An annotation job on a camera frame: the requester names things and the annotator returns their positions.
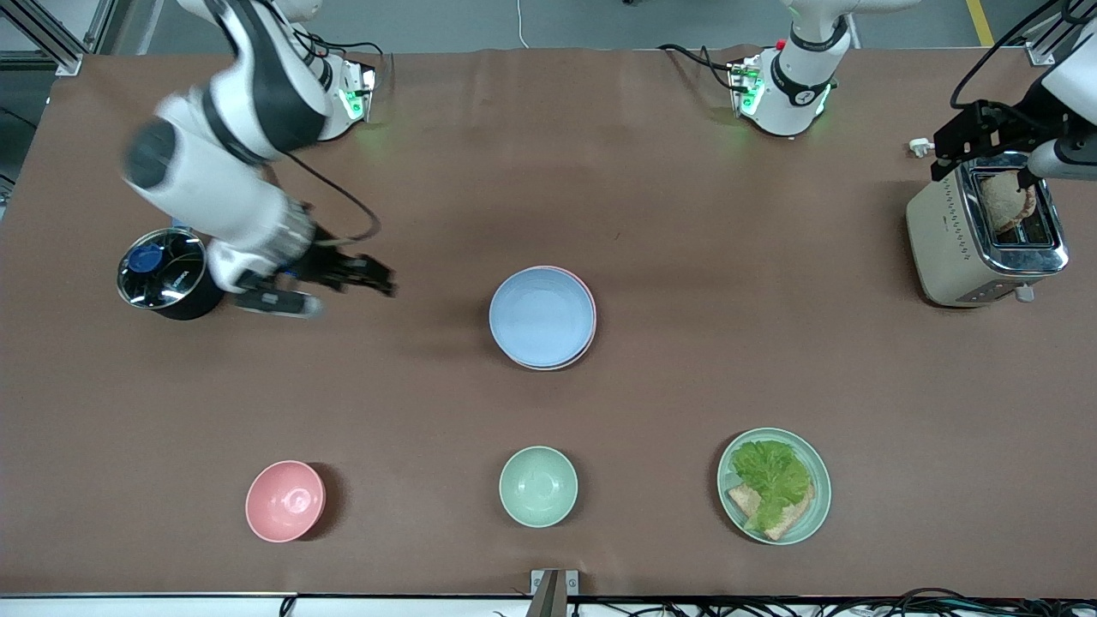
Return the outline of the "toasted bread slice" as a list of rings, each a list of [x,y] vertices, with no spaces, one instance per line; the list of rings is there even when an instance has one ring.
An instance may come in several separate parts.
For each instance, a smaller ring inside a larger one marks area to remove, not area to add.
[[[1037,210],[1034,188],[1020,188],[1019,171],[1002,171],[980,180],[980,198],[989,227],[1003,234],[1015,228]]]

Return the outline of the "beige chrome toaster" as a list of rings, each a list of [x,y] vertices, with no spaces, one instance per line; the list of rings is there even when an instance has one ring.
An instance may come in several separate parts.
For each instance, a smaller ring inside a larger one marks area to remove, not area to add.
[[[980,198],[980,180],[1022,171],[1026,153],[1002,165],[972,169],[970,161],[932,181],[906,211],[911,249],[925,296],[939,306],[977,308],[1014,296],[1034,300],[1034,284],[1061,273],[1068,250],[1047,181],[1034,188],[1037,210],[1007,233],[995,234]]]

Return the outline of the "glass lid with blue knob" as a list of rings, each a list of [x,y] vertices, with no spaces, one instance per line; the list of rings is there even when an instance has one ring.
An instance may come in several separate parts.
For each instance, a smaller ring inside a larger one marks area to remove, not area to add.
[[[142,235],[117,266],[115,289],[135,308],[169,308],[196,292],[207,272],[207,247],[189,228]]]

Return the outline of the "small pink bowl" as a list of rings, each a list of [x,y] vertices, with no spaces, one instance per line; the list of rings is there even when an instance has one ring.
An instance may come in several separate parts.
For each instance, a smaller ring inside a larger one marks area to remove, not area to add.
[[[321,519],[326,497],[314,465],[278,461],[255,476],[244,500],[244,517],[263,542],[296,542]]]

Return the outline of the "brown table cover sheet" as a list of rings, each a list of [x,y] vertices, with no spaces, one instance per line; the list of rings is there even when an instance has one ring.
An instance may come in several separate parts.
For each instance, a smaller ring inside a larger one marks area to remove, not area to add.
[[[661,52],[397,58],[373,124],[302,160],[373,207],[399,292],[317,319],[131,308],[115,268],[167,223],[133,130],[219,56],[90,57],[0,224],[0,593],[508,593],[1097,598],[1097,186],[1055,183],[1070,263],[980,311],[925,304],[908,141],[977,51],[853,51],[774,141]],[[830,512],[754,542],[716,467],[744,431],[818,450]],[[533,530],[506,461],[578,473]],[[314,465],[321,519],[263,542],[255,476]]]

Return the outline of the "small green bowl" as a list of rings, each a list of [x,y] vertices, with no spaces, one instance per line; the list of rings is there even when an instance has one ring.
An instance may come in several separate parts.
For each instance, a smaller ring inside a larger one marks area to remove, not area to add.
[[[525,446],[504,464],[498,489],[510,519],[544,530],[572,514],[578,500],[578,473],[559,450]]]

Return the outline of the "green plate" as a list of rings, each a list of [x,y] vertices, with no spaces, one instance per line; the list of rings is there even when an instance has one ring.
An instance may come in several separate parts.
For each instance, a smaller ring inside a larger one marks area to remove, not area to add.
[[[760,538],[760,534],[751,534],[745,530],[746,516],[740,509],[737,508],[736,504],[732,503],[728,498],[730,487],[737,487],[740,485],[740,476],[735,472],[732,465],[732,456],[740,446],[753,441],[764,441],[764,440],[774,440],[782,444],[791,445],[796,457],[803,462],[808,469],[812,476],[812,483],[814,483],[816,489],[815,500],[812,500],[812,504],[806,512],[806,516],[801,519],[795,527],[789,531],[780,542],[767,542],[764,538]],[[716,467],[716,491],[721,507],[728,515],[730,520],[735,524],[735,527],[740,532],[753,539],[754,542],[761,542],[764,545],[772,546],[788,546],[796,545],[798,542],[804,542],[810,536],[814,535],[823,526],[823,521],[826,520],[828,512],[830,512],[832,503],[832,481],[830,473],[828,473],[827,465],[819,457],[818,450],[811,446],[802,437],[792,431],[787,431],[785,429],[780,429],[776,427],[759,427],[751,430],[744,431],[740,436],[736,436],[725,446],[724,452],[719,458],[719,464]]]

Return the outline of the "green lettuce leaf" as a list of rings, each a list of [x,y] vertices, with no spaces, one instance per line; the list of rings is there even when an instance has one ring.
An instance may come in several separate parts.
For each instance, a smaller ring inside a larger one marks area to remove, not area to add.
[[[733,453],[732,465],[743,480],[740,485],[758,496],[753,514],[747,515],[749,527],[776,541],[784,511],[807,500],[812,487],[807,467],[791,445],[774,440],[744,444]]]

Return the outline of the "brown bread slice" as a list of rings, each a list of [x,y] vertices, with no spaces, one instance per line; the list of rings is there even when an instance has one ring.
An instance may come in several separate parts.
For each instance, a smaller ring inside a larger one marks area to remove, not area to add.
[[[816,489],[811,482],[803,500],[784,506],[779,514],[776,514],[771,508],[764,508],[764,497],[745,483],[740,483],[737,487],[730,487],[726,495],[746,516],[745,530],[747,532],[760,534],[760,538],[767,542],[780,542],[806,516],[812,500],[815,500]]]

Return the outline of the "white table edge strip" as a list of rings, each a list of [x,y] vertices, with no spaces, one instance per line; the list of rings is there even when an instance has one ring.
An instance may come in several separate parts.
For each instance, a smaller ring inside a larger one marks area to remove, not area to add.
[[[0,598],[0,617],[525,617],[531,601],[426,596],[71,595]],[[1097,601],[761,598],[596,601],[573,598],[564,617],[1097,617]]]

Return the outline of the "metal table bracket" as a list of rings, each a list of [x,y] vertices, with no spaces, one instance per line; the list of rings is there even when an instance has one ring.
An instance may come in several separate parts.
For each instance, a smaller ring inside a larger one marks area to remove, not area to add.
[[[577,617],[573,598],[579,595],[580,571],[536,569],[531,571],[531,602],[525,617]]]

